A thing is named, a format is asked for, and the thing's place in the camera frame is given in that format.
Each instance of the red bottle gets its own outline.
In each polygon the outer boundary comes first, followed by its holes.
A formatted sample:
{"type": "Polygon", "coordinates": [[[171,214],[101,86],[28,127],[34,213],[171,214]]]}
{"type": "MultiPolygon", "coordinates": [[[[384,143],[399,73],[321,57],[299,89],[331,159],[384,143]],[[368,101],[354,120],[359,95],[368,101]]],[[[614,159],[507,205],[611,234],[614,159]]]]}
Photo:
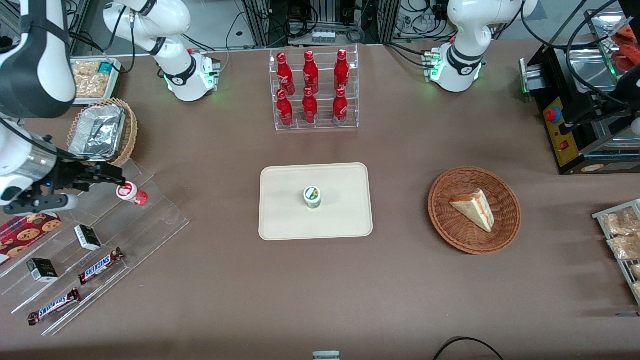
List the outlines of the red bottle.
{"type": "Polygon", "coordinates": [[[318,101],[314,97],[313,90],[310,87],[305,88],[305,98],[302,100],[302,107],[305,110],[305,121],[307,124],[316,123],[318,115],[318,101]]]}
{"type": "Polygon", "coordinates": [[[345,49],[338,50],[338,61],[333,68],[333,76],[333,87],[336,91],[349,85],[349,63],[347,62],[347,51],[345,49]]]}
{"type": "Polygon", "coordinates": [[[305,51],[305,67],[302,69],[302,73],[305,76],[305,86],[311,88],[314,94],[320,91],[320,79],[318,75],[318,65],[314,61],[314,52],[311,50],[305,51]]]}
{"type": "Polygon", "coordinates": [[[282,89],[278,89],[278,102],[276,107],[278,108],[278,114],[280,114],[280,121],[284,127],[293,126],[293,107],[287,99],[287,94],[282,89]]]}
{"type": "Polygon", "coordinates": [[[333,123],[336,126],[342,126],[347,122],[347,99],[344,97],[344,88],[339,88],[335,92],[336,96],[333,100],[333,123]]]}
{"type": "Polygon", "coordinates": [[[278,59],[278,82],[280,88],[287,92],[287,95],[293,96],[296,93],[296,86],[293,85],[293,71],[287,63],[287,57],[284,53],[276,55],[278,59]]]}

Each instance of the brown wicker basket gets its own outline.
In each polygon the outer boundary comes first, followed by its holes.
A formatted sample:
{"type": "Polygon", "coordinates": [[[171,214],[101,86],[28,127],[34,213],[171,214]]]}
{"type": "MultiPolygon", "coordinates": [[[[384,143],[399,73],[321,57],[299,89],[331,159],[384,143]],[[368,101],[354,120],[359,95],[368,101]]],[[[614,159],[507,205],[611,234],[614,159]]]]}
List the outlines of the brown wicker basket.
{"type": "Polygon", "coordinates": [[[491,172],[477,167],[460,167],[440,175],[429,191],[429,217],[440,235],[469,254],[493,254],[504,250],[518,236],[522,214],[511,188],[491,172]],[[495,224],[487,233],[449,204],[458,195],[482,189],[493,212],[495,224]]]}
{"type": "MultiPolygon", "coordinates": [[[[116,160],[110,162],[110,164],[119,167],[131,157],[131,153],[136,146],[136,136],[138,135],[138,120],[136,119],[136,114],[133,113],[129,105],[120,99],[112,98],[102,100],[96,102],[95,104],[88,105],[87,108],[90,108],[92,106],[107,105],[118,105],[127,111],[127,118],[124,122],[124,130],[122,131],[122,140],[120,141],[118,157],[116,158],[116,160]]],[[[82,114],[82,112],[80,112],[76,116],[73,125],[71,125],[71,130],[69,131],[69,135],[67,136],[67,148],[71,146],[71,140],[73,140],[76,133],[76,127],[78,125],[78,120],[80,119],[80,114],[82,114]]]]}

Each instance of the red switch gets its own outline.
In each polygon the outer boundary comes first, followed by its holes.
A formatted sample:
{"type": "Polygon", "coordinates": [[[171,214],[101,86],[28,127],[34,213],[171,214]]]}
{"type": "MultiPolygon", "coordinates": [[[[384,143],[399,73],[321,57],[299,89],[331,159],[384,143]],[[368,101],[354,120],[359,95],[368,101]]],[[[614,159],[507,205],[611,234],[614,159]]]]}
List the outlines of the red switch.
{"type": "Polygon", "coordinates": [[[555,121],[558,117],[558,112],[555,109],[549,109],[545,112],[545,120],[549,122],[555,121]]]}

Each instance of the clear acrylic shelf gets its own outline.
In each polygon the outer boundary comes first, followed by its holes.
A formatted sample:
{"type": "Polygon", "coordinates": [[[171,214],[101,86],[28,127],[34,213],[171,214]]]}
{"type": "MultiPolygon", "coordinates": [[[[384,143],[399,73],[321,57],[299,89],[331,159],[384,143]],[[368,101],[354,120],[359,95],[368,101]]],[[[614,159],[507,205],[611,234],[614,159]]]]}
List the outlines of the clear acrylic shelf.
{"type": "Polygon", "coordinates": [[[135,206],[121,201],[115,195],[113,184],[95,184],[91,190],[80,195],[79,207],[59,215],[65,226],[53,236],[36,243],[34,249],[19,259],[14,259],[10,268],[3,269],[0,279],[3,304],[12,314],[27,317],[56,299],[78,288],[82,301],[71,304],[34,326],[42,336],[53,335],[82,313],[90,304],[107,292],[121,278],[131,272],[142,261],[153,254],[173,235],[189,224],[180,210],[151,181],[152,175],[129,160],[123,165],[127,180],[137,184],[149,195],[144,206],[135,206]],[[80,246],[74,232],[78,224],[91,226],[102,243],[102,248],[92,252],[80,246]],[[125,257],[118,260],[105,272],[89,283],[80,285],[78,275],[120,247],[125,257]],[[59,279],[52,283],[36,282],[31,277],[25,260],[28,258],[50,259],[59,279]]]}
{"type": "Polygon", "coordinates": [[[269,78],[271,81],[271,102],[273,103],[273,118],[276,130],[313,130],[313,129],[344,129],[358,127],[360,125],[360,108],[358,107],[359,91],[359,74],[360,67],[358,61],[357,45],[349,46],[327,46],[314,47],[314,59],[318,65],[320,89],[316,94],[318,102],[318,120],[315,124],[308,124],[304,119],[302,109],[302,99],[304,98],[303,89],[305,82],[302,69],[305,66],[305,56],[302,49],[289,48],[271,50],[269,54],[269,78]],[[336,126],[333,123],[333,100],[335,98],[335,89],[333,87],[333,68],[338,57],[338,50],[347,50],[347,62],[349,63],[349,85],[345,89],[345,97],[349,106],[347,107],[347,121],[343,126],[336,126]],[[278,62],[275,57],[278,53],[284,53],[287,56],[287,63],[293,71],[293,83],[296,86],[296,93],[289,97],[293,106],[293,126],[284,127],[280,121],[278,108],[276,107],[276,92],[280,88],[278,84],[278,62]]]}

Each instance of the table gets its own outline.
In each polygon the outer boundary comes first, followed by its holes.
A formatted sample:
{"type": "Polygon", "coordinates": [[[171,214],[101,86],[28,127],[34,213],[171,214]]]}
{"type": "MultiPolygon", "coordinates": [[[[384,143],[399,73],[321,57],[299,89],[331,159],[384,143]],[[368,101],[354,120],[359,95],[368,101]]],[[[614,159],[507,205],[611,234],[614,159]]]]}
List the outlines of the table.
{"type": "MultiPolygon", "coordinates": [[[[634,300],[590,217],[638,198],[637,176],[557,175],[520,91],[518,59],[537,48],[494,43],[480,79],[450,94],[361,46],[360,128],[307,134],[273,129],[267,51],[233,53],[220,91],[194,103],[137,59],[119,93],[138,116],[133,158],[192,223],[54,337],[0,311],[0,359],[430,359],[453,336],[507,359],[637,359],[638,321],[613,317],[634,300]],[[369,168],[370,236],[260,239],[263,168],[356,161],[369,168]],[[431,183],[463,165],[520,200],[522,230],[499,254],[463,254],[428,220],[431,183]]],[[[27,127],[62,146],[77,112],[27,127]]],[[[441,359],[488,354],[456,346],[441,359]]]]}

